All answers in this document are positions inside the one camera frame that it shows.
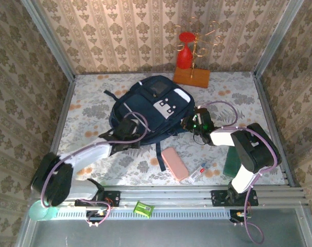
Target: black mounting bracket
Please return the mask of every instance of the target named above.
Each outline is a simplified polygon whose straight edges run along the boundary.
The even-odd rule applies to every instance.
[[[96,200],[93,201],[106,201],[110,204],[111,207],[119,207],[120,203],[120,191],[117,190],[109,190],[102,191],[102,194],[99,194]],[[80,201],[79,199],[75,201],[75,207],[98,207],[99,209],[88,209],[86,210],[86,219],[90,218],[90,222],[92,225],[96,222],[102,220],[105,217],[105,214],[100,215],[100,211],[105,211],[108,207],[103,203],[89,203],[87,201]]]
[[[214,207],[231,207],[238,206],[244,207],[245,197],[247,193],[240,194],[239,198],[236,198],[234,201],[230,200],[228,195],[228,190],[212,190],[211,191],[211,200]],[[251,206],[258,206],[258,197],[255,190],[251,190],[248,198]]]

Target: backpack pocket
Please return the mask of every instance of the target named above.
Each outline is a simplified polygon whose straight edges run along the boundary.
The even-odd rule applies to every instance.
[[[132,95],[125,102],[120,104],[118,111],[122,117],[129,112],[139,112],[147,119],[148,129],[150,131],[155,131],[165,121],[162,114],[159,113],[147,99],[138,94]],[[129,116],[129,118],[136,119],[133,115]]]
[[[173,89],[173,85],[168,81],[152,80],[146,82],[140,89],[140,94],[150,102],[155,103]]]

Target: pink pencil case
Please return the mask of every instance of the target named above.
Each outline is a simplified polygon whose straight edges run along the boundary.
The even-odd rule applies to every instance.
[[[162,151],[161,153],[164,163],[167,165],[168,169],[171,171],[176,180],[181,181],[189,176],[189,171],[187,167],[182,162],[178,153],[173,147],[169,147]]]

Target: metal frame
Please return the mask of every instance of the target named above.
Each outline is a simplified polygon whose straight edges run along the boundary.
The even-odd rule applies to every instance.
[[[264,115],[266,118],[266,122],[268,125],[268,129],[269,129],[272,141],[274,142],[274,144],[279,149],[280,155],[282,157],[281,167],[285,170],[285,173],[287,176],[286,179],[288,180],[289,185],[291,187],[295,187],[296,185],[294,183],[294,180],[293,180],[290,168],[289,168],[289,164],[288,164],[288,161],[286,159],[284,149],[283,149],[283,146],[282,146],[281,141],[280,141],[279,133],[278,133],[276,126],[275,126],[275,121],[274,121],[273,116],[271,114],[271,110],[270,110],[270,107],[269,107],[269,104],[267,101],[267,97],[266,97],[263,85],[261,83],[260,78],[255,76],[255,75],[253,75],[253,80],[254,80],[254,84],[255,84],[255,87],[257,89],[258,95],[259,95],[261,106],[262,106],[263,111],[264,111]]]
[[[285,159],[284,150],[280,142],[277,130],[275,128],[274,120],[272,118],[267,98],[263,90],[259,78],[254,77],[256,89],[261,100],[261,105],[264,110],[265,118],[270,130],[271,137],[278,147],[282,156],[283,169],[285,170],[286,179],[289,185],[269,185],[269,186],[255,186],[257,192],[259,206],[255,209],[284,209],[295,208],[299,224],[307,246],[312,246],[312,219],[310,211],[308,210],[308,201],[305,198],[302,188],[294,187],[294,181]],[[74,93],[75,83],[71,83],[64,108],[59,118],[59,125],[56,130],[54,141],[51,150],[56,152],[59,147],[64,123],[68,113],[68,107]],[[147,204],[155,205],[160,211],[166,212],[167,210],[175,210],[180,212],[188,212],[189,210],[215,210],[223,211],[224,208],[215,208],[212,206],[211,190],[227,189],[227,186],[111,186],[106,187],[106,190],[119,190],[121,191],[121,204],[115,210],[129,210],[132,211],[136,202],[143,200]],[[36,195],[32,195],[31,201],[37,200]],[[75,208],[72,207],[72,201],[66,201],[60,208],[65,210]],[[31,221],[29,216],[26,215],[25,223],[19,233],[19,238],[16,246],[30,246],[36,222]]]
[[[66,58],[62,49],[60,48],[59,42],[55,38],[56,36],[53,35],[46,19],[43,17],[43,14],[38,8],[37,1],[22,0],[21,2],[23,3],[24,7],[26,7],[28,13],[32,18],[32,21],[37,26],[39,32],[43,36],[52,54],[58,61],[68,81],[70,83],[73,82],[75,79],[74,71],[72,70],[72,67],[68,62],[68,59]]]
[[[229,220],[230,209],[154,209],[150,220]],[[108,220],[145,220],[140,214],[131,209],[112,209]],[[86,208],[62,207],[52,220],[86,220]]]
[[[74,89],[76,86],[76,82],[73,81],[69,84],[68,91],[62,106],[61,114],[59,117],[58,125],[55,130],[54,138],[51,144],[50,152],[57,153],[60,145],[60,140],[63,132],[63,128],[65,125],[65,121],[67,119],[70,103],[74,94]]]
[[[304,0],[290,0],[286,9],[281,16],[281,19],[274,30],[274,33],[270,37],[270,40],[256,66],[254,69],[255,74],[260,77],[263,72],[265,71],[268,63],[270,62],[271,58],[275,54],[280,42],[282,41],[286,31],[290,27],[294,17],[296,16],[297,12],[299,11],[301,5],[303,4]]]

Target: wooden stand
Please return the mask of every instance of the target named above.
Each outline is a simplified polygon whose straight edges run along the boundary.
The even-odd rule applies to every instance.
[[[207,69],[194,68],[193,77],[190,75],[192,69],[181,69],[176,67],[173,81],[177,84],[184,84],[189,86],[197,86],[206,89],[209,86],[210,71]]]

